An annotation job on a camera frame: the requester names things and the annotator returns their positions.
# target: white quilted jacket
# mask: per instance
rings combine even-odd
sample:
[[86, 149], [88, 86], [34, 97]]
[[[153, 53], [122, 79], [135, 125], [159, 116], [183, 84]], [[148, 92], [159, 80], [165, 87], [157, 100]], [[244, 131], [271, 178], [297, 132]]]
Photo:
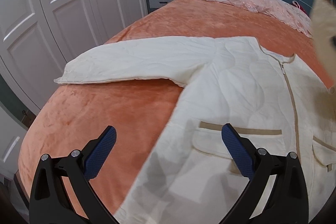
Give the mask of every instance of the white quilted jacket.
[[[185, 88], [115, 214], [120, 223], [217, 224], [229, 211], [248, 178], [232, 172], [220, 132], [198, 128], [200, 121], [281, 130], [244, 137], [271, 154], [295, 151], [310, 219], [322, 208], [336, 185], [334, 107], [328, 90], [298, 56], [269, 52], [254, 37], [148, 38], [93, 48], [69, 62], [55, 82], [159, 78]], [[254, 215], [262, 211], [273, 181]]]

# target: metal screw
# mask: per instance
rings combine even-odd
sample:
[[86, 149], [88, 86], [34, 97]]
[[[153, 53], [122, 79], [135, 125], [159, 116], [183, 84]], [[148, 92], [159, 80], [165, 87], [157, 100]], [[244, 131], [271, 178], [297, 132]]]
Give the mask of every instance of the metal screw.
[[266, 155], [267, 154], [267, 151], [266, 151], [266, 149], [264, 149], [264, 148], [259, 148], [258, 149], [258, 153], [260, 154], [260, 155]]
[[289, 152], [289, 156], [292, 158], [292, 159], [296, 159], [297, 158], [297, 154], [295, 152]]
[[72, 155], [73, 157], [77, 157], [77, 156], [79, 155], [79, 153], [80, 153], [79, 150], [74, 150], [74, 151], [71, 152], [71, 155]]
[[43, 154], [41, 160], [46, 160], [48, 157], [49, 157], [48, 154]]

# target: pink bedding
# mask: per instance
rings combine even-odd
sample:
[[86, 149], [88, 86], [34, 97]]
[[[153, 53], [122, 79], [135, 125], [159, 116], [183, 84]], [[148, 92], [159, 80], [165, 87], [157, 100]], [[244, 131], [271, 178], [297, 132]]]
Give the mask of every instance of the pink bedding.
[[[147, 37], [253, 36], [285, 56], [298, 54], [327, 87], [332, 80], [317, 61], [312, 40], [275, 18], [223, 3], [175, 0], [114, 36], [108, 43]], [[118, 132], [115, 147], [90, 183], [114, 213], [167, 123], [182, 88], [169, 80], [133, 80], [108, 84], [65, 85], [57, 89], [28, 130], [19, 171], [30, 194], [42, 154], [68, 155], [97, 138], [107, 125]], [[76, 211], [84, 215], [65, 181]]]

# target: blue gripper pad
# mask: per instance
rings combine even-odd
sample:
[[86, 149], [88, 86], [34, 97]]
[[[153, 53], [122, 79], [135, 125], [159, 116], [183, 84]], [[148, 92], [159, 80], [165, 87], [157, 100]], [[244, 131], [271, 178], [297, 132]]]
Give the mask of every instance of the blue gripper pad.
[[98, 175], [100, 168], [103, 166], [116, 140], [117, 131], [114, 127], [110, 127], [110, 129], [100, 139], [84, 163], [84, 177], [86, 180], [93, 179]]
[[222, 127], [222, 140], [229, 150], [229, 153], [235, 161], [240, 173], [252, 180], [254, 176], [254, 164], [253, 159], [244, 148], [241, 141], [238, 139], [240, 136], [229, 124], [225, 124]]

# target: teal wall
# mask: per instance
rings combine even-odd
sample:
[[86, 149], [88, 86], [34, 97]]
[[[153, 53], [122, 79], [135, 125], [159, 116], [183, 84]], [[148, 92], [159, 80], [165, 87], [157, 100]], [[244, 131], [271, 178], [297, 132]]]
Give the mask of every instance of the teal wall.
[[28, 108], [14, 94], [11, 88], [0, 75], [0, 102], [14, 115], [19, 121], [22, 120], [22, 111], [27, 111]]

